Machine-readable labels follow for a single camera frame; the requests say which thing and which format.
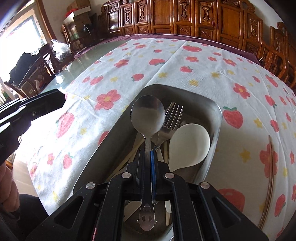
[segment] metal fork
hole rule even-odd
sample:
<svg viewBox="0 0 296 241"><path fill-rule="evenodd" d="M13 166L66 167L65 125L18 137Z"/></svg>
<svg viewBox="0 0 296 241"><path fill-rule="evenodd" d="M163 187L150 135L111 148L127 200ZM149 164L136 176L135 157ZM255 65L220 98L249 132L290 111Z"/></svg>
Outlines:
<svg viewBox="0 0 296 241"><path fill-rule="evenodd" d="M181 107L180 114L178 116L176 124L173 125L177 118L178 110L180 107ZM165 113L165 121L162 128L158 132L158 141L154 146L155 151L157 151L161 146L161 144L163 144L166 140L169 140L172 138L173 134L175 133L175 131L178 129L180 125L180 121L183 113L183 106L178 105L176 111L175 111L175 108L176 108L176 103L172 102Z"/></svg>

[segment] metal spoon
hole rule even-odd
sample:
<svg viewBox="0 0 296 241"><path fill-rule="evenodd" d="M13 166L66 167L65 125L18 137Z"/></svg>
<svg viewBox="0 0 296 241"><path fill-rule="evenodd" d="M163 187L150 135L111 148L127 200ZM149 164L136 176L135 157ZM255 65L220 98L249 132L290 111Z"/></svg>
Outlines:
<svg viewBox="0 0 296 241"><path fill-rule="evenodd" d="M165 109L154 96L145 95L134 103L131 109L131 122L145 138L145 162L143 196L138 223L144 231L149 231L156 223L151 193L151 137L157 133L165 120Z"/></svg>

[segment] floral tablecloth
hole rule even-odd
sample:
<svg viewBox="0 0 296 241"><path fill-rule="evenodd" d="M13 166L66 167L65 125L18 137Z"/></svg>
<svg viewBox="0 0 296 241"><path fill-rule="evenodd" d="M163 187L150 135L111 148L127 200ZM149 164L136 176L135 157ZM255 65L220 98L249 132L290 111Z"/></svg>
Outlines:
<svg viewBox="0 0 296 241"><path fill-rule="evenodd" d="M277 77L239 55L175 39L133 39L106 54L65 89L63 108L34 121L23 135L20 150L47 212L71 196L116 120L154 83L204 95L221 107L206 180L256 225L267 193L271 135L275 183L263 231L275 240L296 209L296 98Z"/></svg>

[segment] transparent plastic bag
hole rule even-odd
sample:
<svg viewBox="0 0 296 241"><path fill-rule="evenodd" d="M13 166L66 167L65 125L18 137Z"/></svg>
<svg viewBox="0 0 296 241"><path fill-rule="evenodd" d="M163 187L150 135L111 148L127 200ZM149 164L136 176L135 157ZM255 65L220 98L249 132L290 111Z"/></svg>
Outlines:
<svg viewBox="0 0 296 241"><path fill-rule="evenodd" d="M58 59L58 61L63 62L63 60L66 57L72 55L72 52L67 44L61 43L55 39L53 39L52 42L53 42L52 49L55 52L55 56Z"/></svg>

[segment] metal screw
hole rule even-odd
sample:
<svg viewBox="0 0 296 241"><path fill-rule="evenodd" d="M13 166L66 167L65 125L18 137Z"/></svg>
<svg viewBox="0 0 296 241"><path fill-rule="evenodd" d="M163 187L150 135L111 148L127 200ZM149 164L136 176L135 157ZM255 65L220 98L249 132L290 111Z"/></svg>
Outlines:
<svg viewBox="0 0 296 241"><path fill-rule="evenodd" d="M210 187L209 183L207 183L207 182L202 182L202 183L200 184L200 186L201 186L201 188L203 188L203 189L208 189L208 188Z"/></svg>
<svg viewBox="0 0 296 241"><path fill-rule="evenodd" d="M122 178L130 178L131 174L129 172L124 172L123 174L121 174Z"/></svg>
<svg viewBox="0 0 296 241"><path fill-rule="evenodd" d="M96 187L96 184L93 183L93 182L90 182L90 183L87 183L87 184L86 184L86 188L87 188L87 189L93 189L93 188L95 188L95 187Z"/></svg>
<svg viewBox="0 0 296 241"><path fill-rule="evenodd" d="M173 173L171 173L171 172L168 172L168 173L165 174L165 177L166 177L167 179L172 179L172 178L175 177L175 175L174 175Z"/></svg>

